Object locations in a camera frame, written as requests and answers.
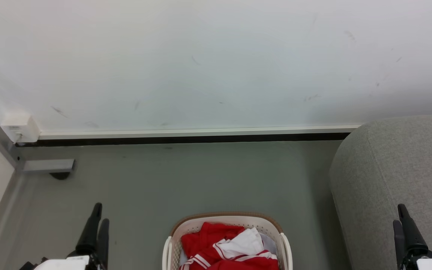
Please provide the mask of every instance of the baseboard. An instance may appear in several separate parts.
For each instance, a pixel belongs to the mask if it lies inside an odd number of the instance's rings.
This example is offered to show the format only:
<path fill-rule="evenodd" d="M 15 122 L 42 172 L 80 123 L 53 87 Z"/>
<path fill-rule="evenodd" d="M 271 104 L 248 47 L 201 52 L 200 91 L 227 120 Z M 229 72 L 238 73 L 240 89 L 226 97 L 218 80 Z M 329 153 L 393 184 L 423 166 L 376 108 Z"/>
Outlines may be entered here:
<path fill-rule="evenodd" d="M 100 132 L 42 132 L 36 143 L 20 147 L 82 146 L 163 143 L 209 143 L 253 141 L 343 140 L 360 125 L 130 130 Z"/>

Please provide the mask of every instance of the white wall trim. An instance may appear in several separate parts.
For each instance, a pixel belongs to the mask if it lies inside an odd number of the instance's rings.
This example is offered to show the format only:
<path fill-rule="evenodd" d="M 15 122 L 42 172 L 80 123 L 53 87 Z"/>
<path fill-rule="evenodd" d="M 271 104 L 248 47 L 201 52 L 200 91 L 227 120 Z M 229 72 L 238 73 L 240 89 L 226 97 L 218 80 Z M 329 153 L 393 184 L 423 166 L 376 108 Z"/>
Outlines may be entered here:
<path fill-rule="evenodd" d="M 173 129 L 173 130 L 124 130 L 124 131 L 80 131 L 41 132 L 40 140 L 103 139 L 103 138 L 145 138 L 145 137 L 195 137 L 227 135 L 276 135 L 305 133 L 352 132 L 360 125 L 251 127 L 215 129 Z"/>

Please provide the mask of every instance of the brown basket rim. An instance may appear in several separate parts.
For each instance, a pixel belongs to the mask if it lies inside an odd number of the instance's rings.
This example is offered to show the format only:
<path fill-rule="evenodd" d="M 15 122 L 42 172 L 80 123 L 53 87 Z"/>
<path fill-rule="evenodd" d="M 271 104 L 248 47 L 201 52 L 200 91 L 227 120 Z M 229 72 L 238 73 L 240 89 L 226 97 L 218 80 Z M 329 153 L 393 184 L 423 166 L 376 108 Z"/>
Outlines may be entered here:
<path fill-rule="evenodd" d="M 276 227 L 277 231 L 280 234 L 283 232 L 283 228 L 272 217 L 266 216 L 266 215 L 261 214 L 261 213 L 256 213 L 256 212 L 228 211 L 228 212 L 211 212 L 211 213 L 195 214 L 195 215 L 190 215 L 190 216 L 184 217 L 184 218 L 180 219 L 180 221 L 178 221 L 178 223 L 176 223 L 176 225 L 171 230 L 170 235 L 171 235 L 171 237 L 173 237 L 176 229 L 178 229 L 178 227 L 181 226 L 181 224 L 183 224 L 186 221 L 189 221 L 191 219 L 221 217 L 221 216 L 245 216 L 245 217 L 255 217 L 255 218 L 266 219 L 267 221 L 271 222 L 271 224 L 273 224 L 274 227 Z"/>

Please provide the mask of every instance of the fabric upholstery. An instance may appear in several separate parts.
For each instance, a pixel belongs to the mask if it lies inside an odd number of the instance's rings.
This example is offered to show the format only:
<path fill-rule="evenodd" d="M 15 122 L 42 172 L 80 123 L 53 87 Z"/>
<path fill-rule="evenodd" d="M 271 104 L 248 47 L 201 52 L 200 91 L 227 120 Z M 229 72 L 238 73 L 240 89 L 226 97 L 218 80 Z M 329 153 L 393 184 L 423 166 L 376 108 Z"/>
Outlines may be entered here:
<path fill-rule="evenodd" d="M 330 178 L 353 270 L 396 269 L 400 203 L 432 250 L 432 116 L 361 126 L 339 147 Z"/>

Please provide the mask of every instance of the white stripe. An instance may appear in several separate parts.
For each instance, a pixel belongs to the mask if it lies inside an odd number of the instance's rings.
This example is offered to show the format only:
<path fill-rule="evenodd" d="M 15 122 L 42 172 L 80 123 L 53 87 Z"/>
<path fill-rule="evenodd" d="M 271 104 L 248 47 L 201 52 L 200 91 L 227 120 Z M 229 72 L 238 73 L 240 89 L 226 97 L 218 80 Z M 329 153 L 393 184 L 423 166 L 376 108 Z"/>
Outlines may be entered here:
<path fill-rule="evenodd" d="M 70 131 L 39 134 L 40 140 L 98 139 L 98 138 L 147 138 L 147 137 L 192 137 L 223 135 L 272 135 L 351 132 L 360 125 L 323 126 L 283 126 L 283 127 L 244 127 L 214 129 L 173 129 L 173 130 L 110 130 L 110 131 Z"/>
<path fill-rule="evenodd" d="M 201 255 L 196 254 L 194 255 L 195 258 L 201 261 L 201 263 L 204 263 L 207 267 L 210 267 L 211 265 L 208 263 L 207 260 L 205 260 Z"/>
<path fill-rule="evenodd" d="M 265 252 L 265 253 L 261 253 L 259 255 L 254 255 L 254 256 L 244 256 L 241 258 L 237 258 L 235 261 L 245 261 L 245 260 L 249 260 L 252 258 L 256 258 L 256 257 L 263 257 L 263 258 L 268 258 L 268 259 L 275 259 L 277 260 L 278 257 L 274 254 L 271 254 L 271 252 Z"/>
<path fill-rule="evenodd" d="M 213 248 L 216 250 L 216 252 L 219 254 L 219 256 L 221 257 L 221 259 L 224 260 L 224 256 L 223 253 L 221 253 L 221 251 L 219 250 L 219 248 L 216 247 L 216 244 L 213 244 Z"/>
<path fill-rule="evenodd" d="M 195 261 L 197 264 L 201 265 L 202 268 L 204 268 L 204 269 L 208 269 L 208 268 L 206 267 L 206 265 L 204 265 L 202 262 L 200 262 L 197 258 L 194 258 L 194 261 Z"/>
<path fill-rule="evenodd" d="M 193 262 L 194 260 L 191 257 L 189 260 L 183 263 L 183 265 L 181 265 L 181 270 L 186 270 L 186 268 L 189 268 L 189 265 L 192 264 Z"/>

